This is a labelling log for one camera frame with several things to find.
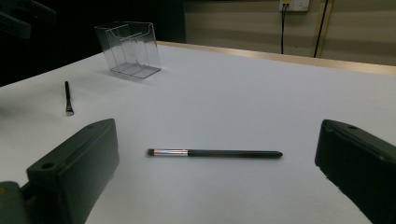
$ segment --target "electrical outlet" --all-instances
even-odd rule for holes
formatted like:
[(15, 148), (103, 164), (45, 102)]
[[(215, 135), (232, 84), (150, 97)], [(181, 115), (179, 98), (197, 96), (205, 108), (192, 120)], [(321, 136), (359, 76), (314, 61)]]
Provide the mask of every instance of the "electrical outlet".
[(309, 0), (295, 0), (293, 5), (293, 11), (307, 11), (309, 6)]
[(286, 11), (307, 11), (309, 6), (309, 0), (280, 0), (279, 11), (282, 11), (283, 4), (289, 4), (286, 7)]
[(282, 11), (282, 9), (283, 9), (283, 4), (289, 4), (289, 5), (286, 7), (286, 11), (292, 11), (292, 10), (293, 10), (294, 0), (280, 0), (280, 1), (279, 1), (279, 11)]

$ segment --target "silver ferrule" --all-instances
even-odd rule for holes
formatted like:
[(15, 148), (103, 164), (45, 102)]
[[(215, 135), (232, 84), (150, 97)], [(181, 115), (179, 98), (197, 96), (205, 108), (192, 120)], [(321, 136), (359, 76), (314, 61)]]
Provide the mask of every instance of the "silver ferrule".
[(187, 149), (154, 149), (154, 156), (188, 156)]

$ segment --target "table edge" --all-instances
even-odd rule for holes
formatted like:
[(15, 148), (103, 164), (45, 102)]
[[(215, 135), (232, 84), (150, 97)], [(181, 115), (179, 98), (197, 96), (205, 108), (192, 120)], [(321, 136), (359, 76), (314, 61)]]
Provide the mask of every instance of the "table edge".
[(306, 65), (314, 65), (328, 68), (340, 68), (350, 71), (375, 73), (379, 75), (396, 75), (396, 66), (374, 64), (374, 63), (354, 63), (346, 61), (337, 61), (330, 59), (308, 58), (296, 55), (276, 54), (268, 52), (259, 52), (245, 49), (226, 49), (219, 47), (200, 46), (192, 44), (173, 43), (165, 41), (157, 41), (158, 45), (167, 47), (176, 47), (183, 49), (197, 49), (210, 52), (226, 53), (230, 55), (243, 56), (249, 58), (260, 58), (284, 63), (299, 63)]

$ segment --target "cable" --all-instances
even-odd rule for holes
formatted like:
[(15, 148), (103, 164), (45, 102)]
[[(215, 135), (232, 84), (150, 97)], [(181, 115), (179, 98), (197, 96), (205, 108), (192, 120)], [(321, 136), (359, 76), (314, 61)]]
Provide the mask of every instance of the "cable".
[(285, 31), (285, 18), (286, 18), (286, 9), (289, 4), (283, 4), (282, 6), (282, 37), (280, 39), (280, 53), (283, 54), (283, 33)]
[(321, 31), (323, 29), (323, 22), (324, 22), (324, 19), (326, 17), (326, 11), (327, 11), (327, 4), (328, 3), (329, 3), (329, 0), (326, 0), (326, 4), (324, 5), (324, 9), (323, 9), (322, 19), (321, 19), (321, 22), (320, 22), (320, 28), (319, 28), (319, 33), (318, 33), (317, 44), (315, 45), (314, 58), (316, 58), (317, 54), (318, 54), (319, 41), (320, 41)]

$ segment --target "dark background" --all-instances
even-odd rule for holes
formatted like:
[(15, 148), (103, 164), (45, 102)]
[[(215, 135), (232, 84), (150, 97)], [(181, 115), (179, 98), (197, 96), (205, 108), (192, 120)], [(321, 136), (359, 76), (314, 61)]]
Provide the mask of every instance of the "dark background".
[(185, 43), (181, 0), (36, 1), (57, 12), (56, 24), (16, 12), (32, 33), (26, 40), (0, 32), (0, 87), (100, 53), (93, 27), (111, 21), (153, 22), (157, 40)]

